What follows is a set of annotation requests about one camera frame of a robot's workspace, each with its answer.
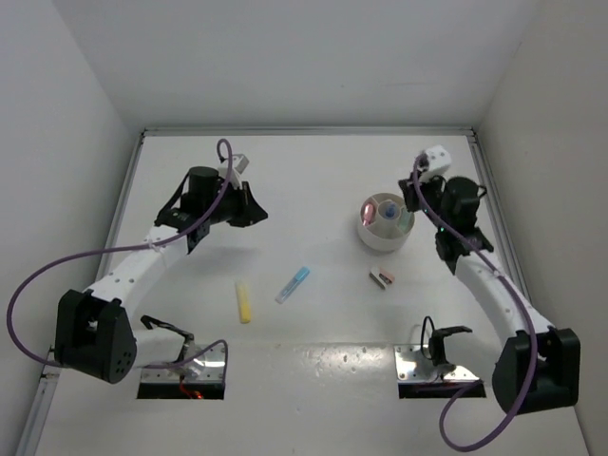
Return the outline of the green clear tube pen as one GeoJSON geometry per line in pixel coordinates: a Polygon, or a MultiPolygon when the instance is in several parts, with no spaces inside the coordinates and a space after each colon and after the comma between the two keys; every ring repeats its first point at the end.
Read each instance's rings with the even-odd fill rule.
{"type": "Polygon", "coordinates": [[[411,219],[411,213],[408,212],[407,210],[404,210],[401,213],[401,216],[400,216],[398,224],[397,224],[397,228],[404,234],[409,231],[410,219],[411,219]]]}

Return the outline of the clear spray bottle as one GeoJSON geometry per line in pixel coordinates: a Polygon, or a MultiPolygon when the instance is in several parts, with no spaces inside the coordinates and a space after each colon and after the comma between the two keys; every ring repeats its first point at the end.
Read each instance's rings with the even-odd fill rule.
{"type": "Polygon", "coordinates": [[[395,219],[399,215],[398,205],[392,201],[387,200],[382,203],[381,215],[384,219],[395,219]]]}

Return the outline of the pink highlighter pen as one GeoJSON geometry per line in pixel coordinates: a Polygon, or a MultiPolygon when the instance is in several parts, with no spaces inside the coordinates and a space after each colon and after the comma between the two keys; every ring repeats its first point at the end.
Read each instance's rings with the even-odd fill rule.
{"type": "Polygon", "coordinates": [[[376,213],[375,204],[371,201],[366,202],[362,208],[362,214],[361,214],[362,225],[370,226],[372,223],[374,223],[375,213],[376,213]]]}

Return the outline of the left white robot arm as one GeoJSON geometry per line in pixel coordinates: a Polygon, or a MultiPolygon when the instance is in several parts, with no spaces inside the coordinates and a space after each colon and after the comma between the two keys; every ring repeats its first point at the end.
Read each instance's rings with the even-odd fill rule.
{"type": "Polygon", "coordinates": [[[190,255],[214,224],[246,228],[268,217],[242,174],[238,154],[219,168],[195,166],[159,211],[141,250],[128,255],[84,291],[67,291],[58,304],[55,361],[109,384],[133,369],[179,369],[195,358],[194,336],[145,315],[132,319],[151,288],[190,255]]]}

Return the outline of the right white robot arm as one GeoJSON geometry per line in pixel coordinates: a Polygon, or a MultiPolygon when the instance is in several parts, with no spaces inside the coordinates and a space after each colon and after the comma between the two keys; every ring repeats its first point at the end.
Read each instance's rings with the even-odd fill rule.
{"type": "Polygon", "coordinates": [[[439,258],[473,294],[503,345],[492,388],[503,411],[520,414],[573,407],[579,400],[580,340],[542,316],[503,273],[477,224],[484,186],[465,177],[424,180],[411,174],[399,187],[407,209],[436,226],[439,258]]]}

